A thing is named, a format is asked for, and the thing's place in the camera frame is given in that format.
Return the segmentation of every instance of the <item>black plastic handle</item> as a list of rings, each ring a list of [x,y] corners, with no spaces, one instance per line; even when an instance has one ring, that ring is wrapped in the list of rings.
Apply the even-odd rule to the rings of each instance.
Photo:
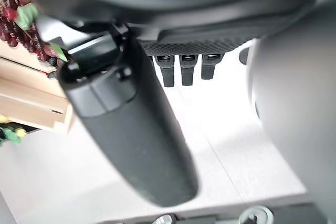
[[[197,176],[180,125],[135,39],[104,74],[73,82],[65,66],[59,81],[92,137],[140,194],[163,207],[196,196]]]

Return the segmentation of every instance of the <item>black plastic clip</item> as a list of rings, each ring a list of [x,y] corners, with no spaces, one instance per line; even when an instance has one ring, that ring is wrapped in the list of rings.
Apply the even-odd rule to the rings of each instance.
[[[164,86],[173,87],[175,56],[174,55],[155,56],[155,61],[161,69]]]
[[[214,77],[215,67],[223,57],[224,54],[202,55],[202,80],[211,80]]]
[[[180,65],[182,74],[182,85],[191,86],[194,79],[194,69],[198,60],[198,55],[180,55]]]

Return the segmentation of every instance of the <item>gray curved housing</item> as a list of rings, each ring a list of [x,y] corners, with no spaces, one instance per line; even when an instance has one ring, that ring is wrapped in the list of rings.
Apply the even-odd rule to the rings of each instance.
[[[259,117],[315,202],[336,223],[336,0],[260,40],[248,59]]]

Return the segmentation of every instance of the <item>decorative garland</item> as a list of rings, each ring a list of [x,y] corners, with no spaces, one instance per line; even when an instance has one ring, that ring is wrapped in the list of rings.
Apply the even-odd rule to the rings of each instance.
[[[0,3],[0,39],[10,47],[21,43],[41,62],[48,62],[58,69],[67,61],[66,52],[59,46],[43,42],[36,30],[38,10],[32,0],[2,0]]]

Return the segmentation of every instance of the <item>white floor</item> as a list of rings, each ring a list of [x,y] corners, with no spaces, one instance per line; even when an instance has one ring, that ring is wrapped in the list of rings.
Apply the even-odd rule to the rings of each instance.
[[[192,87],[181,85],[176,61],[175,88],[165,89],[199,172],[201,191],[196,199],[171,209],[143,200],[77,121],[67,137],[39,131],[20,145],[6,143],[0,148],[0,191],[17,223],[92,224],[305,198],[305,188],[249,107],[246,68],[237,53],[226,54],[212,81],[201,80],[199,59]]]

